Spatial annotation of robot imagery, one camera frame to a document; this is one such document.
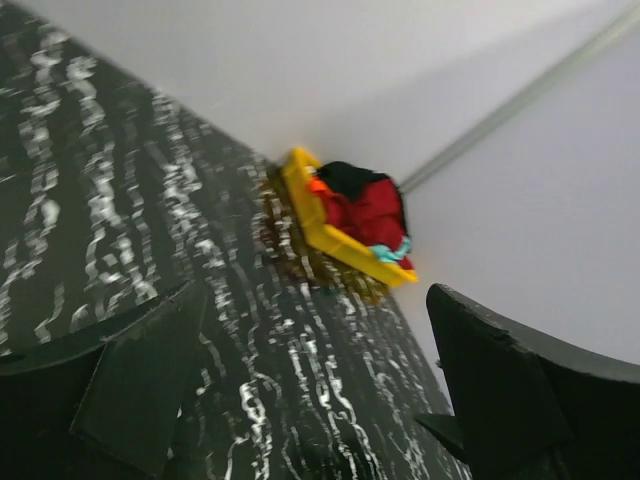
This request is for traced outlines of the black t shirt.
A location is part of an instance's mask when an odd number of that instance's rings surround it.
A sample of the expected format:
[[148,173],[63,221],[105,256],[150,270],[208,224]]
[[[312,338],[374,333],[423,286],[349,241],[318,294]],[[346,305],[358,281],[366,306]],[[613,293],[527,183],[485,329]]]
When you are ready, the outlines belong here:
[[385,173],[356,167],[346,162],[334,161],[317,169],[312,178],[318,178],[326,182],[331,190],[344,194],[349,200],[356,200],[369,183],[390,180],[401,197],[404,208],[401,192],[393,179]]

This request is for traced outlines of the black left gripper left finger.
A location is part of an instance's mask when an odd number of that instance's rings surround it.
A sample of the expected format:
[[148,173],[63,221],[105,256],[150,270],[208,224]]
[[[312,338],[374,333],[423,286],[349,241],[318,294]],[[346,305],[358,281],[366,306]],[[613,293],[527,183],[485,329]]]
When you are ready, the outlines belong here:
[[184,282],[2,356],[2,478],[160,478],[206,307]]

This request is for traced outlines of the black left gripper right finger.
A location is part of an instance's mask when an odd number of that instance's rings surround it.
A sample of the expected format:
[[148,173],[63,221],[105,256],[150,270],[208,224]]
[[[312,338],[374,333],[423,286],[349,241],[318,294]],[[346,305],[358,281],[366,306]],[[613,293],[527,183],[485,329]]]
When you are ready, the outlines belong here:
[[420,413],[475,479],[636,479],[639,368],[442,284],[426,308],[453,414]]

